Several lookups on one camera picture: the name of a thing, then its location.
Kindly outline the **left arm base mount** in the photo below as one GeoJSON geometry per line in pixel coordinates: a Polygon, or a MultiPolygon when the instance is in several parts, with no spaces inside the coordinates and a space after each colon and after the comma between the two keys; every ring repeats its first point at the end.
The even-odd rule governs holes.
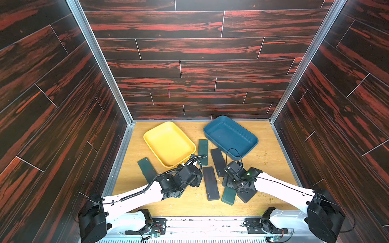
{"type": "Polygon", "coordinates": [[[148,235],[151,237],[159,237],[166,233],[167,219],[153,218],[147,209],[141,209],[135,213],[130,213],[133,219],[131,224],[125,230],[125,235],[148,235]]]}

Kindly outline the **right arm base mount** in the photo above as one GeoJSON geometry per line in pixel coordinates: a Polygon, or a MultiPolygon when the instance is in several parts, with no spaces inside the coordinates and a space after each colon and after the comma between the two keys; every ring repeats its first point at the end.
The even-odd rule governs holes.
{"type": "Polygon", "coordinates": [[[261,217],[246,218],[243,225],[249,234],[286,234],[287,228],[277,228],[270,221],[270,214],[275,210],[274,207],[268,208],[261,217]]]}

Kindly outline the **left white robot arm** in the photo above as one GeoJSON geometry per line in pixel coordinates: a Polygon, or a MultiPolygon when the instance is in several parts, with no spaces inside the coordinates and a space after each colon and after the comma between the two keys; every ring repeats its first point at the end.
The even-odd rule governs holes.
{"type": "Polygon", "coordinates": [[[140,188],[113,196],[95,194],[78,213],[82,243],[95,243],[108,231],[119,226],[118,218],[141,206],[180,197],[188,186],[199,187],[203,178],[202,166],[192,163],[156,175],[140,188]]]}

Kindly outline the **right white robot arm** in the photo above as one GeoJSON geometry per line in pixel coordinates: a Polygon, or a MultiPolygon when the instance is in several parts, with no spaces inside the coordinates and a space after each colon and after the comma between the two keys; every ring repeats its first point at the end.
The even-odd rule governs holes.
{"type": "Polygon", "coordinates": [[[326,243],[335,243],[345,219],[340,205],[336,204],[328,190],[313,190],[284,182],[262,170],[245,170],[241,162],[230,162],[225,168],[223,186],[236,191],[245,203],[258,192],[274,196],[297,208],[283,211],[269,207],[251,228],[265,233],[281,234],[288,229],[310,231],[326,243]]]}

